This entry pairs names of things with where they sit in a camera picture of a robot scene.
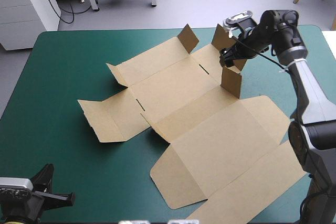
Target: cardboard flap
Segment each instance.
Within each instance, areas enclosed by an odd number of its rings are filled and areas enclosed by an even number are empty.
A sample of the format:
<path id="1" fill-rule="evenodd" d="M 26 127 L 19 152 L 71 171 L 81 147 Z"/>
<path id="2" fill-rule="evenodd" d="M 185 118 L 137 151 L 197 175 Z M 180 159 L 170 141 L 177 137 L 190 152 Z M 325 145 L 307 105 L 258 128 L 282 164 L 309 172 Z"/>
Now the cardboard flap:
<path id="1" fill-rule="evenodd" d="M 169 146 L 150 175 L 167 205 L 177 209 L 206 199 L 175 150 Z"/>
<path id="2" fill-rule="evenodd" d="M 229 34 L 224 30 L 224 28 L 217 24 L 214 37 L 211 44 L 218 50 L 231 47 L 235 44 L 235 40 L 229 38 Z"/>
<path id="3" fill-rule="evenodd" d="M 242 71 L 246 62 L 247 62 L 247 59 L 245 59 L 245 60 L 234 60 L 233 62 L 235 64 L 235 67 L 238 68 L 240 71 Z"/>
<path id="4" fill-rule="evenodd" d="M 113 117 L 106 113 L 103 102 L 78 100 L 84 115 L 101 143 L 124 142 Z"/>
<path id="5" fill-rule="evenodd" d="M 130 87 L 187 57 L 180 40 L 173 37 L 110 69 L 122 85 Z"/>
<path id="6" fill-rule="evenodd" d="M 204 224 L 246 224 L 304 174 L 287 141 L 213 194 L 187 219 Z"/>
<path id="7" fill-rule="evenodd" d="M 129 89 L 102 102 L 78 102 L 101 143 L 127 141 L 149 127 Z"/>
<path id="8" fill-rule="evenodd" d="M 221 86 L 236 98 L 240 98 L 241 80 L 240 71 L 235 66 L 232 68 L 223 67 Z"/>
<path id="9" fill-rule="evenodd" d="M 124 80 L 124 78 L 122 77 L 122 74 L 120 73 L 118 66 L 114 66 L 111 64 L 106 63 L 106 65 L 108 66 L 108 68 L 110 69 L 110 71 L 112 72 L 113 76 L 115 77 L 115 79 L 117 80 L 117 82 L 125 87 L 128 87 L 129 85 L 126 83 L 126 81 Z"/>
<path id="10" fill-rule="evenodd" d="M 177 36 L 181 44 L 187 50 L 188 54 L 197 46 L 199 40 L 191 30 L 189 24 L 186 24 L 180 34 Z"/>
<path id="11" fill-rule="evenodd" d="M 290 120 L 272 100 L 261 95 L 253 99 L 243 99 L 241 103 L 255 117 L 274 141 L 280 144 L 288 129 Z"/>
<path id="12" fill-rule="evenodd" d="M 229 33 L 224 30 L 224 28 L 217 24 L 214 37 L 211 44 L 218 50 L 221 51 L 224 48 L 229 48 L 235 44 L 235 40 L 229 38 Z M 234 60 L 235 66 L 242 71 L 247 60 Z"/>

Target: cardboard box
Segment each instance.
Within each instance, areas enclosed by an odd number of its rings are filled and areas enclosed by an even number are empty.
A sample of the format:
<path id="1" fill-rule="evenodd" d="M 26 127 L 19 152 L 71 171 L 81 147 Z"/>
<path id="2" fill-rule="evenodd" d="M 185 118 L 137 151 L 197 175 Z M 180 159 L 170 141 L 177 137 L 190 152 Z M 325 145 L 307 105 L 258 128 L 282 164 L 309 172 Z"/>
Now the cardboard box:
<path id="1" fill-rule="evenodd" d="M 218 25 L 212 43 L 191 53 L 197 43 L 186 25 L 177 37 L 108 64 L 127 89 L 79 103 L 100 142 L 127 141 L 151 126 L 171 143 L 151 169 L 169 207 L 208 199 L 191 218 L 245 224 L 304 172 L 289 143 L 279 145 L 289 125 L 282 111 L 265 96 L 239 99 L 246 61 L 220 66 L 219 51 L 234 40 Z"/>

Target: white cabinet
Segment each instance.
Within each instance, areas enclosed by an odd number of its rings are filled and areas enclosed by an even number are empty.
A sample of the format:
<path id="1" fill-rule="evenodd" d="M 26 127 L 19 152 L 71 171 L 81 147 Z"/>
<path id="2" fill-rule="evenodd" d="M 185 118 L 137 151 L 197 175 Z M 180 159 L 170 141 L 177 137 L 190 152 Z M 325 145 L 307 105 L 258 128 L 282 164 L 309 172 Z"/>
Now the white cabinet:
<path id="1" fill-rule="evenodd" d="M 60 15 L 56 0 L 50 0 Z M 38 35 L 57 31 L 59 18 L 48 0 L 0 0 L 0 44 L 6 50 L 32 48 Z"/>

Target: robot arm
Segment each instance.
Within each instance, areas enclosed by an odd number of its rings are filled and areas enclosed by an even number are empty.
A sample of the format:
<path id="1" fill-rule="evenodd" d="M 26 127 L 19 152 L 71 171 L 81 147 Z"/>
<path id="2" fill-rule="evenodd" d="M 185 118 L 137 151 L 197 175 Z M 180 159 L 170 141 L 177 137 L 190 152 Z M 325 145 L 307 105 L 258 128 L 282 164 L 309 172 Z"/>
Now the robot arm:
<path id="1" fill-rule="evenodd" d="M 289 141 L 303 170 L 312 175 L 297 223 L 329 224 L 336 213 L 336 105 L 307 65 L 308 51 L 297 24 L 294 10 L 267 10 L 258 25 L 249 11 L 226 19 L 224 27 L 239 28 L 241 34 L 232 47 L 221 50 L 220 64 L 231 67 L 234 60 L 253 59 L 271 45 L 272 55 L 286 66 L 298 99 Z"/>

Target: cable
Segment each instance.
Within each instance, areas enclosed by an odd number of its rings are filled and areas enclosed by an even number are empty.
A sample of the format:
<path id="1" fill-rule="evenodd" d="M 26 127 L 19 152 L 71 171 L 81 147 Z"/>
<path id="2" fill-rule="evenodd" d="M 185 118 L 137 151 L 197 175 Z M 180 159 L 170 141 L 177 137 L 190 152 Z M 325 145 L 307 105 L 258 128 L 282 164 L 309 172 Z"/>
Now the cable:
<path id="1" fill-rule="evenodd" d="M 66 12 L 66 13 L 70 13 L 70 14 L 82 14 L 82 13 L 86 13 L 90 8 L 91 6 L 89 6 L 87 9 L 83 10 L 83 11 L 80 11 L 80 12 L 70 12 L 68 10 L 65 10 L 61 7 L 59 7 L 62 11 Z"/>
<path id="2" fill-rule="evenodd" d="M 58 15 L 58 13 L 56 12 L 56 10 L 55 10 L 53 4 L 51 3 L 51 1 L 50 1 L 50 0 L 48 0 L 48 1 L 49 1 L 49 4 L 51 5 L 52 9 L 54 10 L 55 14 L 57 15 L 57 17 L 59 17 L 59 19 L 62 20 L 64 23 L 71 24 L 71 23 L 73 23 L 73 22 L 75 21 L 75 14 L 73 13 L 74 10 L 72 9 L 72 5 L 71 5 L 70 1 L 69 1 L 69 4 L 70 4 L 71 11 L 72 11 L 72 21 L 70 21 L 70 22 L 68 22 L 68 21 L 66 21 L 66 20 L 64 20 L 64 19 L 62 19 L 62 18 Z"/>
<path id="3" fill-rule="evenodd" d="M 263 55 L 261 53 L 259 53 L 258 51 L 254 50 L 253 48 L 249 47 L 248 45 L 246 45 L 245 43 L 241 42 L 240 40 L 238 40 L 238 38 L 236 38 L 235 36 L 232 36 L 232 39 L 234 39 L 236 42 L 240 43 L 241 45 L 243 45 L 244 47 L 248 48 L 249 50 L 251 50 L 252 52 L 256 53 L 257 55 L 262 56 L 263 58 L 269 60 L 270 62 L 276 64 L 279 68 L 281 69 L 285 69 L 280 63 L 276 62 L 275 60 L 272 60 L 270 58 L 268 58 L 266 55 Z"/>
<path id="4" fill-rule="evenodd" d="M 66 12 L 66 13 L 73 13 L 73 12 L 69 12 L 68 10 L 64 10 L 62 9 L 61 7 L 59 7 L 63 12 Z M 86 10 L 83 10 L 82 12 L 76 12 L 76 13 L 73 13 L 73 14 L 82 14 L 82 13 L 86 13 L 89 9 L 91 8 L 91 6 L 89 6 Z"/>

